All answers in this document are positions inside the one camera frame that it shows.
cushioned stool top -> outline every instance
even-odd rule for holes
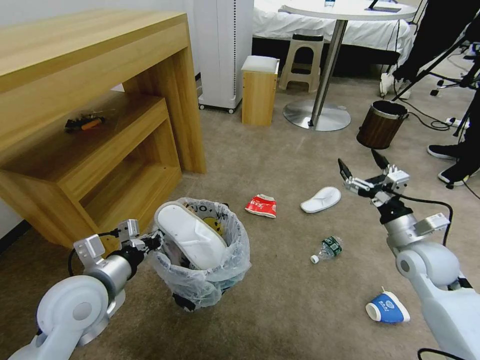
[[[277,63],[278,59],[274,57],[250,55],[246,58],[241,70],[275,74]]]

table top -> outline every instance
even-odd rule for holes
[[[280,10],[292,14],[314,18],[336,20],[385,21],[409,19],[415,15],[416,8],[394,2],[379,1],[375,8],[400,8],[398,12],[366,10],[372,0],[336,0],[334,6],[325,7],[324,0],[286,0]]]
[[[181,15],[95,9],[0,28],[0,78]]]

gray carpet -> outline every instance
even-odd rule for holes
[[[448,63],[441,68],[454,76],[459,72]],[[411,102],[442,119],[461,117],[473,92],[454,89],[431,97],[435,83],[429,77],[418,84]],[[284,119],[285,104],[313,96],[298,86],[277,92],[269,128],[243,126],[240,111],[201,111],[208,173],[186,173],[171,198],[229,203],[250,238],[251,270],[216,306],[186,313],[144,263],[127,284],[126,302],[109,327],[78,348],[72,359],[400,360],[415,359],[420,347],[435,347],[415,292],[395,268],[377,211],[367,199],[341,188],[338,157],[355,176],[379,173],[370,151],[355,140],[377,94],[375,79],[333,78],[327,100],[346,106],[352,118],[349,127],[337,132],[310,132]],[[383,154],[411,175],[407,195],[452,204],[455,219],[448,245],[472,285],[480,288],[480,201],[464,186],[446,189],[437,173],[451,163],[426,152],[428,144],[455,140],[411,118]],[[480,193],[479,178],[469,184]],[[322,213],[303,213],[300,202],[324,186],[340,188],[341,201]],[[258,193],[275,197],[276,219],[243,210]],[[409,205],[419,219],[445,211],[435,205]],[[311,264],[310,255],[329,235],[343,239],[344,252],[333,261]],[[67,255],[67,249],[46,242],[34,230],[1,255],[0,358],[35,334],[37,304],[68,275]],[[382,286],[403,302],[410,323],[387,325],[368,318],[364,306]]]

metal table leg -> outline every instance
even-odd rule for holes
[[[292,124],[315,131],[335,131],[343,129],[350,124],[350,114],[344,106],[325,103],[330,78],[334,72],[347,22],[347,20],[337,20],[335,22],[335,29],[331,38],[330,48],[328,49],[328,57],[321,72],[320,85],[318,86],[315,101],[294,101],[283,109],[283,115]]]

white bedsheet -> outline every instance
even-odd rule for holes
[[[335,20],[278,12],[290,0],[255,0],[253,35],[270,39],[291,39],[294,33],[323,35],[330,42]],[[413,45],[414,34],[404,20],[348,22],[342,44],[395,51],[400,54],[398,64],[407,59]]]

